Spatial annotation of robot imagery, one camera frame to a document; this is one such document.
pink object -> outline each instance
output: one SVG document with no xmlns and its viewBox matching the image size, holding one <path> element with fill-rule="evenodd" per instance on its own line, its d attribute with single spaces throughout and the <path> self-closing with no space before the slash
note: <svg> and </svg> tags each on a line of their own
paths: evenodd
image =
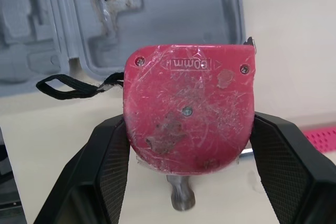
<svg viewBox="0 0 336 224">
<path fill-rule="evenodd" d="M 162 45 L 137 50 L 124 77 L 131 145 L 151 168 L 192 175 L 242 152 L 254 120 L 255 49 Z"/>
<path fill-rule="evenodd" d="M 326 127 L 303 132 L 311 144 L 321 153 L 336 150 L 336 127 Z"/>
</svg>

black screw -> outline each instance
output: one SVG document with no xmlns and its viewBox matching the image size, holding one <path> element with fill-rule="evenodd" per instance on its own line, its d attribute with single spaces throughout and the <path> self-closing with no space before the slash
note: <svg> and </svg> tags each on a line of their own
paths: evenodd
<svg viewBox="0 0 336 224">
<path fill-rule="evenodd" d="M 135 60 L 135 64 L 136 64 L 137 66 L 142 66 L 142 65 L 144 65 L 144 64 L 145 64 L 145 58 L 143 58 L 143 57 L 138 57 L 138 58 Z"/>
<path fill-rule="evenodd" d="M 242 66 L 240 67 L 240 72 L 241 72 L 242 74 L 247 74 L 247 73 L 250 72 L 250 68 L 248 67 L 248 65 L 242 65 Z"/>
</svg>

worn paint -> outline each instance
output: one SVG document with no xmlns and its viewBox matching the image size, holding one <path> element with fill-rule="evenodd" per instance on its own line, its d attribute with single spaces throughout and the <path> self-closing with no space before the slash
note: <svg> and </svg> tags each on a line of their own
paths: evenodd
<svg viewBox="0 0 336 224">
<path fill-rule="evenodd" d="M 223 69 L 218 75 L 218 87 L 221 89 L 227 88 L 231 82 L 233 81 L 233 78 L 235 76 L 235 73 L 233 73 L 231 70 Z"/>
</svg>

dirt stain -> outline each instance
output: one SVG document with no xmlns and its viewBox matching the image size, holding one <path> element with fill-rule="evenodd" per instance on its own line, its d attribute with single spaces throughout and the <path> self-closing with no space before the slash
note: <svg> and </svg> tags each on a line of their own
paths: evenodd
<svg viewBox="0 0 336 224">
<path fill-rule="evenodd" d="M 173 116 L 167 115 L 162 124 L 155 126 L 154 134 L 148 136 L 145 142 L 153 152 L 167 154 L 186 136 L 182 123 Z"/>
</svg>

gray tool case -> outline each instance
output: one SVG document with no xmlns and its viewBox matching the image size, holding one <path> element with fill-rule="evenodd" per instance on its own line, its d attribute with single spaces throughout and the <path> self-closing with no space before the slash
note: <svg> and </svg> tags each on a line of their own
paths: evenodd
<svg viewBox="0 0 336 224">
<path fill-rule="evenodd" d="M 36 90 L 69 60 L 103 80 L 136 49 L 242 44 L 242 0 L 0 0 L 0 96 Z"/>
</svg>

